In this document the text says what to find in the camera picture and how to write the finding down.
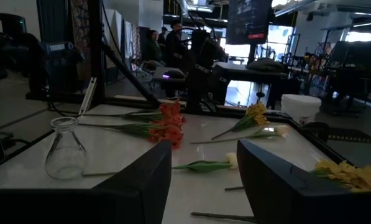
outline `white bucket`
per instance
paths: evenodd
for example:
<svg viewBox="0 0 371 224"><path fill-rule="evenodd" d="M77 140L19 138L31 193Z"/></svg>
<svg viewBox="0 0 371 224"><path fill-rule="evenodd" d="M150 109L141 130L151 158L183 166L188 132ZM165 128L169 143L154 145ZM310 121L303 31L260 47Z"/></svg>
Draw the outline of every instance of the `white bucket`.
<svg viewBox="0 0 371 224"><path fill-rule="evenodd" d="M312 96L282 95L282 112L288 114L299 124L306 124L315 120L322 101Z"/></svg>

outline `glass vase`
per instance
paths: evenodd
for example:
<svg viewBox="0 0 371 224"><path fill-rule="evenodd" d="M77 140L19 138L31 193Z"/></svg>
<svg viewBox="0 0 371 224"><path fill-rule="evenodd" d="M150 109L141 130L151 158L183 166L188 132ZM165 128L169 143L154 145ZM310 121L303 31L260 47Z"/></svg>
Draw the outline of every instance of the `glass vase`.
<svg viewBox="0 0 371 224"><path fill-rule="evenodd" d="M76 118L71 117L56 118L50 122L55 137L45 161L45 170L54 179L81 177L85 170L86 149L74 132L78 123Z"/></svg>

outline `white tulip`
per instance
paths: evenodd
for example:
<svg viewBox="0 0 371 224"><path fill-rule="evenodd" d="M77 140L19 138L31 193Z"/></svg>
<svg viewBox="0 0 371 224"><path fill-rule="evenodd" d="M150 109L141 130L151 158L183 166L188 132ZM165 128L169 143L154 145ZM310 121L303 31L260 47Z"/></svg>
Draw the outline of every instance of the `white tulip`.
<svg viewBox="0 0 371 224"><path fill-rule="evenodd" d="M284 135L284 134L287 134L290 132L290 127L287 126L287 125L278 125L276 127L273 128L273 130L279 134L279 135Z"/></svg>
<svg viewBox="0 0 371 224"><path fill-rule="evenodd" d="M237 157L235 152L230 152L225 154L225 157L227 158L227 161L232 165L230 169L237 169Z"/></svg>

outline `television screen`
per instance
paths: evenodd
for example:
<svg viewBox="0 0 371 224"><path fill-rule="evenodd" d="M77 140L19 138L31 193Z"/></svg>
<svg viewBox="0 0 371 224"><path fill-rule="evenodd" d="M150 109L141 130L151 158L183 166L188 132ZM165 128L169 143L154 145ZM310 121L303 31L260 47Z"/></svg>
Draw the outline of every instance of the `television screen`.
<svg viewBox="0 0 371 224"><path fill-rule="evenodd" d="M231 0L227 44L262 44L267 41L272 0Z"/></svg>

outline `man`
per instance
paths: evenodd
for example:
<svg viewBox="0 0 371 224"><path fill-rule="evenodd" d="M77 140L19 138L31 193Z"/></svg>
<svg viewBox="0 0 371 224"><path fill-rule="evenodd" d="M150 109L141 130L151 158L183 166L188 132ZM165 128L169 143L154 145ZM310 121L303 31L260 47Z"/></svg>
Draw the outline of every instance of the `man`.
<svg viewBox="0 0 371 224"><path fill-rule="evenodd" d="M165 44L166 63L168 67L177 67L173 61L173 54L175 49L181 44L181 32L177 32L181 29L181 21L178 19L173 20L173 22L170 24L170 27L172 28L172 31L167 35Z"/></svg>
<svg viewBox="0 0 371 224"><path fill-rule="evenodd" d="M164 50L165 44L166 44L166 36L165 36L166 32L167 32L167 28L162 27L162 32L159 34L159 38L158 38L158 44L162 51Z"/></svg>

